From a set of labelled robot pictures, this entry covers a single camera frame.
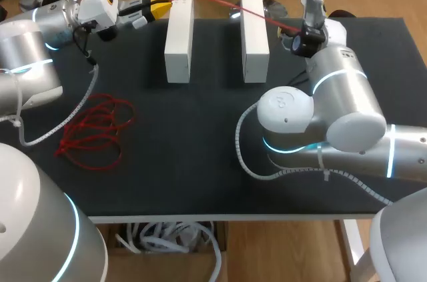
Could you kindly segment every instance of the glowing blue ring light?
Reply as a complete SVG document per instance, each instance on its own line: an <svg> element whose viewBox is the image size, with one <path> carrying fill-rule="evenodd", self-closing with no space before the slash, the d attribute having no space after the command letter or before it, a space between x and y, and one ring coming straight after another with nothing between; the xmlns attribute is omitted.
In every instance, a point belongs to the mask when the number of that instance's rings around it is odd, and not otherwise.
<svg viewBox="0 0 427 282"><path fill-rule="evenodd" d="M391 178L393 175L394 149L396 146L395 134L396 126L392 124L390 129L390 151L388 153L387 178Z"/></svg>
<svg viewBox="0 0 427 282"><path fill-rule="evenodd" d="M355 74L360 74L361 76L365 77L365 79L367 79L367 76L365 75L365 73L359 71L359 70L354 70L354 69L342 69L339 71L335 71L332 73L329 73L327 75L325 75L324 77L322 77L317 83L316 85L314 85L313 88L313 94L314 92L316 92L316 90L318 89L318 87L327 79L329 79L330 77L334 77L336 75L341 75L341 74L347 74L347 73L355 73Z"/></svg>
<svg viewBox="0 0 427 282"><path fill-rule="evenodd" d="M264 141L264 144L266 145L266 147L267 147L268 149L272 150L273 152L281 153L281 154L296 153L296 152L298 152L298 151L301 151L303 148L305 148L305 146L304 146L304 147L298 147L297 149L294 149L294 150L287 150L287 151L284 151L284 150L278 150L278 149L273 148L271 145L269 145L269 144L267 143L266 139L262 138L262 140Z"/></svg>
<svg viewBox="0 0 427 282"><path fill-rule="evenodd" d="M37 67L37 66L40 66L40 65L44 65L44 64L47 64L47 63L52 63L52 62L53 62L52 59L37 61L37 62L31 63L31 64L23 65L22 67L16 67L16 68L12 69L11 71L13 73L22 73L22 72L28 71L28 70L30 70L30 69L32 69L34 67Z"/></svg>
<svg viewBox="0 0 427 282"><path fill-rule="evenodd" d="M75 249L77 247L77 241L79 240L79 233L80 233L80 221L79 221L79 214L77 213L77 208L75 207L74 202L69 198L68 195L65 194L65 196L68 198L71 206L73 207L74 216L75 216L75 233L74 233L74 240L73 244L71 245L71 249L69 250L68 257L66 258L64 264L62 265L62 268L59 270L58 274L56 274L55 278L52 280L52 282L58 282L58 280L63 276L65 270L68 268L68 265L71 262L71 259L73 258Z"/></svg>
<svg viewBox="0 0 427 282"><path fill-rule="evenodd" d="M58 51L59 49L56 49L56 48L54 48L54 47L51 47L49 44L47 44L47 43L45 43L45 45L46 45L46 48L48 48L49 50L52 50L52 51Z"/></svg>
<svg viewBox="0 0 427 282"><path fill-rule="evenodd" d="M36 12L37 12L37 10L38 10L38 8L37 9L34 9L34 11L33 11L33 15L32 15L32 20L33 20L33 22L35 22L35 14L36 14Z"/></svg>

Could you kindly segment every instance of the black mat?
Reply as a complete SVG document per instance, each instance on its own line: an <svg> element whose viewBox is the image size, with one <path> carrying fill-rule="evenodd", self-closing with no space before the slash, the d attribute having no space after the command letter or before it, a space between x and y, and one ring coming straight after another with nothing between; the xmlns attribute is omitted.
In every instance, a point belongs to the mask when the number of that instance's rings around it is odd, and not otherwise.
<svg viewBox="0 0 427 282"><path fill-rule="evenodd" d="M359 57L389 123L427 126L427 70L401 19L344 19L348 46ZM168 85L163 46L167 23L121 32L111 43L94 37L100 65L95 92L131 101L137 122L121 135L123 160L112 171L79 169L54 157L62 132L23 151L88 215L375 213L383 207L339 176L294 174L256 181L239 166L234 130L242 112L268 89L285 84L305 67L285 52L269 27L268 82L242 83L239 23L196 20L191 83ZM74 46L53 54L64 86L62 98L26 111L26 138L32 140L62 121L89 84L88 64ZM304 91L309 85L302 85ZM43 117L37 125L34 117ZM2 142L19 147L17 132L4 123ZM242 130L248 165L260 174L268 163L261 128L252 115ZM426 185L379 177L360 178L383 196L397 200Z"/></svg>

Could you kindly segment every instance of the red wire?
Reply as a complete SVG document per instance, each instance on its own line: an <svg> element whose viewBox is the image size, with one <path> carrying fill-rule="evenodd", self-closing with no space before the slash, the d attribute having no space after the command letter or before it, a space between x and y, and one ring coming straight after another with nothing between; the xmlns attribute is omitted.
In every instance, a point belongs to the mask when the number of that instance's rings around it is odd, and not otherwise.
<svg viewBox="0 0 427 282"><path fill-rule="evenodd" d="M257 17L260 17L262 19L265 19L267 22L269 22L273 25L276 25L278 27L281 27L282 29L285 29L285 30L289 30L289 31L293 31L293 32L300 32L301 31L301 30L297 29L296 27L290 27L289 25L274 21L273 19L270 19L269 17L264 17L263 15L260 15L258 13L251 11L251 10L245 9L244 7L240 7L239 5L235 5L233 3L230 3L230 2L227 2L224 0L208 0L208 1L216 2L216 3L219 3L220 5L224 5L226 7L233 7L234 9L239 9L239 10L251 13L251 14L256 15Z"/></svg>
<svg viewBox="0 0 427 282"><path fill-rule="evenodd" d="M55 155L64 155L72 163L83 169L92 171L108 170L115 167L121 160L119 131L134 121L135 109L129 101L114 99L111 95L104 93L91 95L90 99L105 99L105 101L80 112L64 126L63 138L59 143L59 148L56 150ZM117 124L116 109L120 105L129 109L132 115L126 122ZM88 130L91 135L81 135L83 131L87 132ZM103 143L100 145L94 144L100 141ZM101 151L112 145L117 148L117 159L110 164L99 167L81 163L69 152L70 150Z"/></svg>

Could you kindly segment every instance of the white block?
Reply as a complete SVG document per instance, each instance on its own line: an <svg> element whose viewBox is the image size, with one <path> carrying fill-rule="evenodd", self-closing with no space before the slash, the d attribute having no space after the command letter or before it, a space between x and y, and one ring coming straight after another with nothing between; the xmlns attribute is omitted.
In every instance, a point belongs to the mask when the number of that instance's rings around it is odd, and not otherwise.
<svg viewBox="0 0 427 282"><path fill-rule="evenodd" d="M166 74L169 83L189 83L193 24L193 0L174 1L169 14L165 45Z"/></svg>
<svg viewBox="0 0 427 282"><path fill-rule="evenodd" d="M242 0L242 7L264 15L262 0ZM251 13L240 11L242 64L245 83L264 83L267 79L268 47L266 22Z"/></svg>

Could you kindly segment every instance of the white robot body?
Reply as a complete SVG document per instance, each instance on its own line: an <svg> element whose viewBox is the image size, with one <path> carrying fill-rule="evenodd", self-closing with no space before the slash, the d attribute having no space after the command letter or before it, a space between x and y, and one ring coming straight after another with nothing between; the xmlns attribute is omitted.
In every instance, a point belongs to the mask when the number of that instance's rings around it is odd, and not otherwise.
<svg viewBox="0 0 427 282"><path fill-rule="evenodd" d="M303 133L314 113L313 98L295 87L275 87L258 103L261 125L276 133Z"/></svg>
<svg viewBox="0 0 427 282"><path fill-rule="evenodd" d="M118 0L81 0L78 19L81 24L96 21L94 32L115 25L118 13Z"/></svg>
<svg viewBox="0 0 427 282"><path fill-rule="evenodd" d="M427 280L427 189L381 210L372 220L370 255L381 282Z"/></svg>
<svg viewBox="0 0 427 282"><path fill-rule="evenodd" d="M22 109L38 107L62 95L63 89L40 28L31 20L0 25L0 69L11 70L16 78L0 73L0 115L17 110L19 92Z"/></svg>
<svg viewBox="0 0 427 282"><path fill-rule="evenodd" d="M105 281L101 233L22 152L0 144L0 282Z"/></svg>

